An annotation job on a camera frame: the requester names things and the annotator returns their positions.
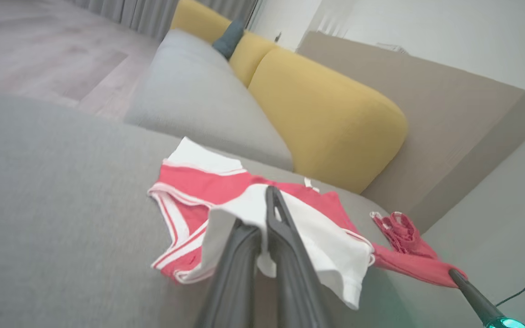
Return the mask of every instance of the blue pillow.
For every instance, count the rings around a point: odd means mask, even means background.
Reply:
[[[230,60],[230,57],[234,53],[236,46],[238,45],[242,35],[244,34],[244,24],[242,21],[234,20],[221,36],[220,39],[214,41],[212,46],[218,50],[226,60]]]

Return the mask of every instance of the yellow cushion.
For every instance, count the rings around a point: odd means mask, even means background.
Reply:
[[[361,193],[402,146],[407,122],[378,91],[288,50],[261,61],[250,93],[298,174]]]
[[[250,84],[250,80],[263,57],[275,48],[278,46],[264,37],[244,32],[229,62],[236,77],[242,81],[245,87]]]
[[[172,29],[182,29],[211,44],[224,34],[228,25],[227,18],[194,0],[180,0],[171,21]]]

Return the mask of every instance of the sofa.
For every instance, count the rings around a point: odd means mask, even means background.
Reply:
[[[187,24],[190,18],[194,24]],[[229,63],[184,48],[194,43],[194,50],[206,51],[204,44],[226,23],[181,0],[176,29],[139,86],[125,120],[130,124],[0,95],[0,326],[192,327],[210,282],[179,285],[150,268],[171,240],[146,195],[162,159],[185,135],[268,179],[302,183],[312,177],[322,193],[338,193],[363,236],[388,245],[369,216],[385,211],[356,192],[402,144],[400,110],[368,87],[250,33]],[[252,56],[237,56],[241,47]],[[261,60],[254,64],[255,57]],[[216,79],[200,80],[205,72]],[[167,81],[169,75],[175,79]],[[211,102],[227,112],[209,113],[198,102],[204,94],[192,99],[191,89],[177,89],[192,104],[184,109],[168,89],[174,81],[201,92],[224,81],[210,99],[240,107]],[[232,94],[223,93],[229,88]],[[358,311],[323,288],[336,326],[414,327],[398,276],[370,269]],[[258,274],[255,327],[277,326],[276,297],[275,280]]]
[[[181,0],[125,122],[361,193],[398,152],[407,121],[374,89]]]

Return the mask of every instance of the white wall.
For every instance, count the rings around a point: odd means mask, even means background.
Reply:
[[[252,32],[275,40],[290,50],[296,50],[321,0],[261,0],[261,7],[252,25]]]
[[[346,39],[403,46],[418,56],[525,89],[525,0],[359,0]],[[525,286],[525,143],[424,239],[490,301]],[[479,327],[458,291],[396,277],[423,327]],[[525,293],[505,303],[525,322]]]

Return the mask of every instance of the brown panel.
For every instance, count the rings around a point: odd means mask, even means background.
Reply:
[[[525,140],[525,91],[517,87],[316,32],[298,52],[380,91],[404,112],[402,149],[362,195],[412,216],[423,232]],[[513,117],[521,123],[511,124]]]

